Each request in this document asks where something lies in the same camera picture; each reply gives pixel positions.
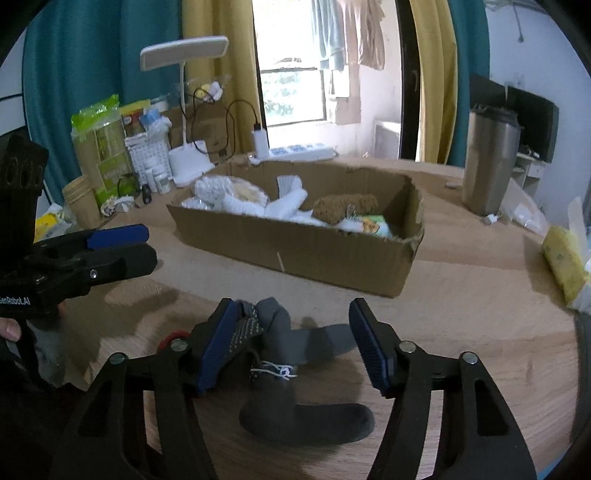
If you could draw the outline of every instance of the window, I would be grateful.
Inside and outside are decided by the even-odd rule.
[[[324,72],[315,65],[310,0],[254,0],[267,126],[326,120]]]

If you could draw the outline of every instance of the white bottle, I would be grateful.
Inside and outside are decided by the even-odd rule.
[[[152,168],[152,175],[154,175],[154,182],[160,194],[168,193],[172,190],[170,180],[168,179],[168,172],[164,165]]]
[[[150,191],[152,193],[158,193],[158,187],[156,186],[156,182],[154,181],[154,168],[160,165],[160,161],[158,157],[149,157],[144,160],[144,167],[146,169],[146,178],[148,180],[148,186],[150,187]]]

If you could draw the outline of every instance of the blue gripper pad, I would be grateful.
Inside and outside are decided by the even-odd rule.
[[[86,240],[90,250],[102,248],[124,247],[126,245],[144,244],[150,238],[150,231],[145,225],[120,226],[107,230],[97,230]]]
[[[197,392],[203,395],[215,387],[217,374],[224,365],[224,359],[230,350],[230,342],[238,321],[238,303],[230,301],[213,328],[209,343],[201,357],[201,369],[197,379]]]
[[[385,395],[392,386],[397,365],[398,342],[394,330],[376,320],[364,299],[351,302],[349,326],[372,386]]]

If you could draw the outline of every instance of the desk lamp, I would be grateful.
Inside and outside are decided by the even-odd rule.
[[[180,66],[181,107],[187,111],[184,91],[184,67],[189,60],[223,57],[228,50],[226,37],[195,37],[151,45],[139,54],[139,65],[143,72],[178,64]],[[203,173],[211,170],[209,156],[201,153],[195,145],[187,143],[187,118],[183,117],[183,145],[168,153],[173,171],[174,184],[186,187]]]

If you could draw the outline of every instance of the dark gray sock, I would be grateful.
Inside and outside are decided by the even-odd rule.
[[[365,405],[298,405],[290,382],[260,374],[240,410],[240,425],[257,437],[294,447],[342,445],[373,432],[374,416]]]
[[[257,365],[262,369],[277,373],[263,362],[304,365],[331,360],[355,347],[349,325],[291,330],[290,315],[276,299],[260,301],[253,312],[265,330],[259,353],[261,364]],[[364,405],[298,405],[293,381],[257,373],[251,397],[240,410],[242,427],[260,438],[290,446],[357,442],[374,430],[374,416]]]

